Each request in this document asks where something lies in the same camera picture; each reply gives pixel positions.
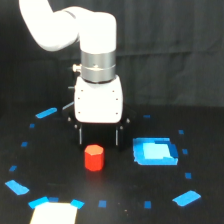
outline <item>red cylinder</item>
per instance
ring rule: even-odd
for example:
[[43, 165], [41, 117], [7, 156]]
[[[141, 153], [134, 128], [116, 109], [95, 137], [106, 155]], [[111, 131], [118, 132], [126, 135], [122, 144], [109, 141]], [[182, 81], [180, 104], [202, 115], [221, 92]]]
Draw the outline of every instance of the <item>red cylinder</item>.
[[104, 149], [98, 145], [89, 145], [85, 149], [85, 167], [90, 171], [102, 170], [104, 166]]

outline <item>black table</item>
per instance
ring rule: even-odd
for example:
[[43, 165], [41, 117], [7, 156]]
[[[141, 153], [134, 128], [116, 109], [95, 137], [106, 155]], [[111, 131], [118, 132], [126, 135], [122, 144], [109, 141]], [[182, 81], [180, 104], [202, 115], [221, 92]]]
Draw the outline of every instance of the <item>black table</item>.
[[[59, 202], [85, 202], [77, 224], [114, 223], [223, 223], [224, 109], [136, 106], [136, 121], [125, 133], [126, 146], [115, 147], [110, 126], [86, 127], [85, 145], [105, 149], [105, 167], [91, 173], [84, 168], [84, 152], [74, 127], [60, 113], [44, 119], [35, 114], [46, 107], [14, 108], [0, 119], [0, 223], [28, 224], [33, 210], [28, 202], [47, 196]], [[179, 153], [177, 166], [141, 166], [134, 162], [132, 140], [168, 137]], [[22, 142], [28, 146], [21, 147]], [[182, 149], [189, 154], [183, 155]], [[17, 165], [14, 172], [9, 172]], [[187, 180], [185, 173], [192, 173]], [[5, 186], [15, 180], [30, 189], [17, 196]], [[179, 207], [172, 201], [189, 191], [201, 199]], [[99, 200], [107, 207], [99, 208]], [[152, 208], [145, 209], [144, 202]]]

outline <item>dark background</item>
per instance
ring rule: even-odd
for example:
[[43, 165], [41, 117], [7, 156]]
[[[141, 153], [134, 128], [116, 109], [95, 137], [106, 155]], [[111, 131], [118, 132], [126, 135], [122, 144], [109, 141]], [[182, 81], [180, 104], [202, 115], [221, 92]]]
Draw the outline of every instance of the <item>dark background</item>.
[[[80, 6], [117, 19], [117, 71], [128, 104], [224, 106], [224, 9], [221, 0], [50, 0], [53, 11]], [[0, 95], [15, 103], [63, 106], [73, 100], [79, 43], [41, 49], [18, 0], [1, 0]]]
[[[58, 52], [41, 49], [22, 19], [18, 0], [0, 0], [1, 224], [29, 223], [33, 210], [28, 202], [45, 195], [66, 203], [84, 201], [79, 224], [224, 223], [224, 2], [50, 0], [50, 4], [54, 11], [80, 6], [116, 17], [116, 73], [124, 101], [138, 117], [125, 132], [127, 147], [122, 151], [115, 148], [114, 129], [84, 130], [85, 145], [105, 148], [103, 171], [88, 172], [73, 124], [60, 110], [46, 119], [34, 116], [73, 101], [68, 68], [80, 63], [79, 44]], [[151, 118], [144, 119], [146, 114]], [[133, 162], [132, 140], [137, 137], [169, 137], [178, 149], [178, 166]], [[21, 147], [24, 141], [27, 148]], [[182, 154], [184, 148], [188, 156]], [[18, 168], [10, 173], [12, 165]], [[185, 172], [192, 173], [192, 180], [185, 179]], [[11, 179], [30, 192], [17, 197], [4, 185]], [[172, 202], [188, 190], [199, 193], [201, 200], [184, 208]], [[107, 200], [107, 209], [98, 208], [99, 200]], [[144, 209], [146, 200], [152, 202], [151, 210]]]

